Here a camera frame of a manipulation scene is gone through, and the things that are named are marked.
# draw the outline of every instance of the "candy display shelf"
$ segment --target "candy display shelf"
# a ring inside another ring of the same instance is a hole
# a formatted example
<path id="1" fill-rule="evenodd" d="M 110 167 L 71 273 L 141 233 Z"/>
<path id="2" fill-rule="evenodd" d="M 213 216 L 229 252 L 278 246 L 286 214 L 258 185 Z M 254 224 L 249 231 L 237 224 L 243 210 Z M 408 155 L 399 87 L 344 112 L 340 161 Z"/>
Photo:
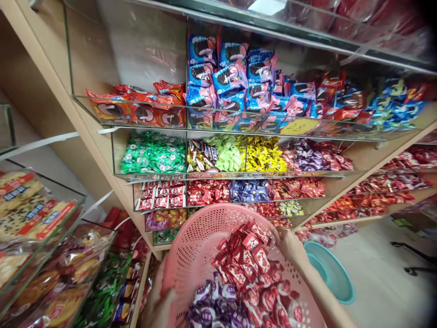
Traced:
<path id="1" fill-rule="evenodd" d="M 142 268 L 140 287 L 138 288 L 137 299 L 133 305 L 135 308 L 133 310 L 133 315 L 132 315 L 131 322 L 129 324 L 129 328 L 136 328 L 136 326 L 137 326 L 137 321 L 138 321 L 138 318 L 140 315 L 140 307 L 141 307 L 141 303 L 142 303 L 142 295 L 144 293 L 144 288 L 146 286 L 147 273 L 149 270 L 149 264 L 150 264 L 151 257 L 152 257 L 152 253 L 148 252 L 146 255 L 146 260 L 144 261 L 144 266 Z"/>
<path id="2" fill-rule="evenodd" d="M 112 244 L 113 244 L 113 242 L 115 240 L 116 235 L 117 235 L 116 232 L 114 232 L 113 234 L 110 235 L 111 239 L 110 239 L 109 244 L 99 254 L 99 261 L 100 261 L 99 267 L 98 267 L 97 270 L 95 270 L 95 272 L 93 273 L 93 275 L 91 277 L 87 278 L 88 283 L 84 283 L 81 286 L 79 286 L 79 288 L 80 287 L 84 288 L 84 290 L 82 292 L 84 296 L 80 300 L 80 305 L 76 308 L 74 314 L 71 315 L 71 320 L 68 321 L 68 323 L 65 326 L 65 328 L 71 328 L 71 327 L 73 327 L 75 325 L 76 320 L 77 320 L 78 316 L 80 315 L 83 306 L 86 303 L 86 299 L 92 293 L 92 287 L 93 287 L 94 283 L 96 282 L 96 279 L 99 276 L 99 273 L 100 273 L 101 269 L 103 268 L 103 264 L 105 263 L 105 258 L 107 257 L 109 251 L 111 250 L 111 247 L 112 247 Z"/>
<path id="3" fill-rule="evenodd" d="M 366 40 L 370 41 L 380 36 L 381 32 L 370 25 L 295 0 L 276 1 L 274 4 L 255 0 L 138 0 L 137 2 L 193 19 L 228 25 L 413 72 L 433 75 L 437 72 L 437 67 L 430 57 L 408 52 L 411 51 L 411 47 L 417 50 L 415 46 L 417 40 L 413 40 L 414 36 L 390 35 L 390 40 L 401 51 L 384 48 L 375 40 L 365 44 L 363 40 L 360 41 L 359 36 L 365 35 Z M 335 27 L 333 25 L 347 28 L 336 35 L 331 31 Z"/>
<path id="4" fill-rule="evenodd" d="M 0 103 L 0 155 L 16 149 L 12 107 Z"/>
<path id="5" fill-rule="evenodd" d="M 41 180 L 44 185 L 53 183 L 52 180 L 45 181 L 43 176 L 39 176 L 39 180 Z M 56 182 L 55 184 L 58 185 L 58 190 L 64 189 L 66 194 L 71 195 L 71 189 L 67 189 L 65 186 Z M 17 261 L 19 261 L 20 257 L 23 257 L 24 260 L 21 261 L 22 264 L 15 274 L 8 279 L 0 290 L 0 300 L 4 305 L 0 311 L 0 318 L 8 311 L 14 301 L 36 276 L 60 243 L 73 232 L 76 225 L 79 223 L 78 218 L 86 197 L 80 193 L 76 193 L 76 198 L 77 201 L 74 207 L 44 239 L 37 242 L 32 242 L 30 239 L 26 242 L 26 239 L 21 239 L 22 246 L 17 250 L 18 253 L 13 252 L 13 249 L 7 249 L 6 253 L 2 253 L 3 256 L 10 257 L 12 261 L 14 257 Z"/>

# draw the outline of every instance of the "kitkat bar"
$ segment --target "kitkat bar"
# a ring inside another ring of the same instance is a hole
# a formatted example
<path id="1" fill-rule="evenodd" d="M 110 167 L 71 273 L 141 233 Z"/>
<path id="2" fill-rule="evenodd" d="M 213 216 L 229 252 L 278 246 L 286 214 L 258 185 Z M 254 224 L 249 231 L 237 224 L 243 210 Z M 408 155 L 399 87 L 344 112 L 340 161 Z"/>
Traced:
<path id="1" fill-rule="evenodd" d="M 237 301 L 243 301 L 255 327 L 297 327 L 302 320 L 299 293 L 283 278 L 284 265 L 268 259 L 270 242 L 255 221 L 247 221 L 218 243 L 211 264 L 224 283 L 235 285 Z"/>

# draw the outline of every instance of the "wooden shelf frame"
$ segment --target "wooden shelf frame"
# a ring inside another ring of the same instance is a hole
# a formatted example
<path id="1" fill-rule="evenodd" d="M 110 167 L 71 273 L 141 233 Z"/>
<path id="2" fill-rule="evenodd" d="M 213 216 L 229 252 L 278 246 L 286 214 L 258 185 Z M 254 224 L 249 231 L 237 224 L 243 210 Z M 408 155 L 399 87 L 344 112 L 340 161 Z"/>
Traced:
<path id="1" fill-rule="evenodd" d="M 77 1 L 83 15 L 78 10 L 66 8 L 68 11 L 69 47 L 64 19 L 64 7 L 58 0 L 45 0 L 38 12 L 33 11 L 27 0 L 0 0 L 2 10 L 20 38 L 24 47 L 43 75 L 54 96 L 61 105 L 73 128 L 79 133 L 87 150 L 97 163 L 110 188 L 119 199 L 121 205 L 128 211 L 146 243 L 158 260 L 162 258 L 162 251 L 171 245 L 153 246 L 152 236 L 145 231 L 144 216 L 133 211 L 132 187 L 126 186 L 125 181 L 113 175 L 112 144 L 110 134 L 98 134 L 102 127 L 72 98 L 72 89 L 84 90 L 86 87 L 99 93 L 107 90 L 107 81 L 102 78 L 102 67 L 113 65 L 111 42 L 107 31 L 99 19 L 93 1 Z M 84 35 L 89 31 L 101 42 L 89 42 Z M 113 79 L 118 80 L 113 72 Z M 429 132 L 437 128 L 437 104 L 430 103 L 423 110 L 414 123 L 420 128 L 414 132 L 387 141 L 385 143 L 355 142 L 345 155 L 349 157 L 359 174 L 346 176 L 342 179 L 324 178 L 328 200 L 314 200 L 313 213 L 305 221 L 300 222 L 294 230 L 300 229 L 307 221 L 334 201 L 343 196 L 352 187 L 376 172 L 386 162 L 400 154 L 403 150 L 418 142 Z"/>

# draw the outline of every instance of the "blue packaging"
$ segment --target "blue packaging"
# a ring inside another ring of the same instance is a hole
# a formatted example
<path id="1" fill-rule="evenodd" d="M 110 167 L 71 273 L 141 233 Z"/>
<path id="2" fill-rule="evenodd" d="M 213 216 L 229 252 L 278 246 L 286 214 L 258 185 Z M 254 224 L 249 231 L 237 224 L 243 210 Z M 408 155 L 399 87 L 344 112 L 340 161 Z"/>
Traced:
<path id="1" fill-rule="evenodd" d="M 188 38 L 188 50 L 190 65 L 210 62 L 215 65 L 215 37 L 204 37 L 191 34 Z"/>
<path id="2" fill-rule="evenodd" d="M 193 65 L 188 70 L 188 85 L 196 87 L 210 87 L 214 66 L 211 63 Z"/>
<path id="3" fill-rule="evenodd" d="M 290 94 L 303 102 L 315 101 L 315 84 L 313 82 L 293 83 Z"/>
<path id="4" fill-rule="evenodd" d="M 237 60 L 245 60 L 247 43 L 221 42 L 218 64 L 221 67 L 229 66 Z"/>
<path id="5" fill-rule="evenodd" d="M 235 63 L 213 74 L 213 84 L 219 97 L 225 97 L 230 91 L 247 89 L 246 62 Z"/>
<path id="6" fill-rule="evenodd" d="M 250 49 L 247 55 L 249 64 L 256 62 L 264 62 L 267 59 L 273 57 L 274 52 L 264 48 Z"/>

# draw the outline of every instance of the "floor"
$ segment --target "floor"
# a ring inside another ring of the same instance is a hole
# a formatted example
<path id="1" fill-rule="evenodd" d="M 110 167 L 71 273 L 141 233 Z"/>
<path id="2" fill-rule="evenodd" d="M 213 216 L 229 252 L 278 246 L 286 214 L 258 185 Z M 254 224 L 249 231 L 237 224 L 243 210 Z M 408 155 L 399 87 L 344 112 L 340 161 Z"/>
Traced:
<path id="1" fill-rule="evenodd" d="M 435 309 L 432 302 L 437 300 L 431 284 L 435 277 L 406 274 L 406 266 L 427 265 L 407 249 L 393 247 L 390 241 L 408 243 L 429 255 L 437 246 L 407 228 L 397 227 L 390 217 L 338 240 L 331 250 L 348 271 L 357 294 L 356 301 L 346 306 L 347 311 L 361 328 L 428 327 L 427 318 Z"/>

